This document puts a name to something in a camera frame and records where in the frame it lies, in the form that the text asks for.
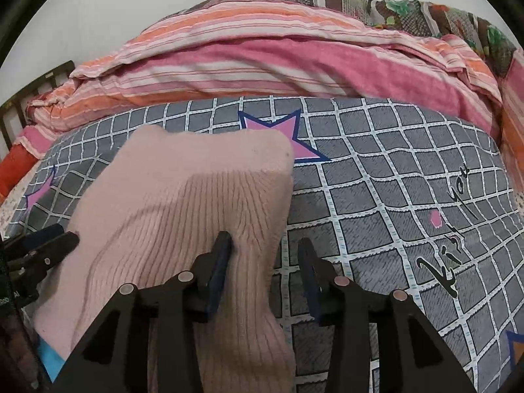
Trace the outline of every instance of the red fabric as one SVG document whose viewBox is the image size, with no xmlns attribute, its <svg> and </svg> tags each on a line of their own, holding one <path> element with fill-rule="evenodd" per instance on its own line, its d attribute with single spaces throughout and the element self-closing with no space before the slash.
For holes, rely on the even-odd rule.
<svg viewBox="0 0 524 393">
<path fill-rule="evenodd" d="M 0 204 L 37 161 L 21 144 L 15 144 L 11 148 L 0 162 Z"/>
</svg>

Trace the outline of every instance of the star print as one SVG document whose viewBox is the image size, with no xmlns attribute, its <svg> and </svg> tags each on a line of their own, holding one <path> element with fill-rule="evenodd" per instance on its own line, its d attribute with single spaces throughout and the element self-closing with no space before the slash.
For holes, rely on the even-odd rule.
<svg viewBox="0 0 524 393">
<path fill-rule="evenodd" d="M 243 111 L 238 111 L 238 119 L 240 120 L 242 128 L 250 130 L 264 130 L 266 128 L 271 128 L 283 133 L 291 142 L 295 163 L 329 161 L 329 158 L 324 154 L 318 152 L 318 150 L 312 148 L 305 142 L 298 140 L 298 127 L 301 112 L 302 110 L 298 109 L 275 122 L 266 122 L 246 114 Z"/>
<path fill-rule="evenodd" d="M 54 180 L 54 175 L 57 173 L 56 166 L 53 165 L 53 168 L 51 169 L 51 174 L 49 174 L 49 177 L 47 177 L 46 181 L 43 183 L 43 185 L 38 189 L 37 191 L 34 191 L 30 193 L 29 195 L 25 196 L 26 199 L 26 212 L 31 211 L 31 208 L 33 208 L 33 205 L 36 204 L 36 202 L 43 197 L 45 192 L 47 192 L 49 189 L 51 189 L 51 183 Z"/>
</svg>

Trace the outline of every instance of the green flower print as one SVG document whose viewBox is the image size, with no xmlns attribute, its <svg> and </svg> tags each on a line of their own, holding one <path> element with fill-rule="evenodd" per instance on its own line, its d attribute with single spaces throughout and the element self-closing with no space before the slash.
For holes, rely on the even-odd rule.
<svg viewBox="0 0 524 393">
<path fill-rule="evenodd" d="M 413 3 L 411 3 L 409 0 L 386 0 L 386 7 L 389 10 L 394 11 L 399 16 L 407 16 L 408 13 L 413 10 Z"/>
<path fill-rule="evenodd" d="M 506 37 L 502 34 L 499 28 L 494 25 L 488 26 L 488 43 L 491 47 L 500 47 L 505 40 Z"/>
</svg>

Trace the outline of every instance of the pink dot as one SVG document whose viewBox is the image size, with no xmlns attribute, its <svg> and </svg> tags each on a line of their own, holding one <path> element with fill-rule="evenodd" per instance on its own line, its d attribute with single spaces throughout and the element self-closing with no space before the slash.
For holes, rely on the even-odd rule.
<svg viewBox="0 0 524 393">
<path fill-rule="evenodd" d="M 440 216 L 439 210 L 433 210 L 430 215 L 431 223 L 437 229 L 442 227 L 442 217 Z"/>
</svg>

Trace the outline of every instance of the blue fabric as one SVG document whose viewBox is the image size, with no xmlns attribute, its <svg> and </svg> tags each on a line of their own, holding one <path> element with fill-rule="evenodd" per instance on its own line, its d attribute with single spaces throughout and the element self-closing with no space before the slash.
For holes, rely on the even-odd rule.
<svg viewBox="0 0 524 393">
<path fill-rule="evenodd" d="M 46 367 L 47 373 L 51 381 L 57 378 L 58 373 L 64 366 L 64 360 L 55 352 L 49 344 L 40 338 L 40 344 L 38 345 L 38 354 L 42 363 Z"/>
</svg>

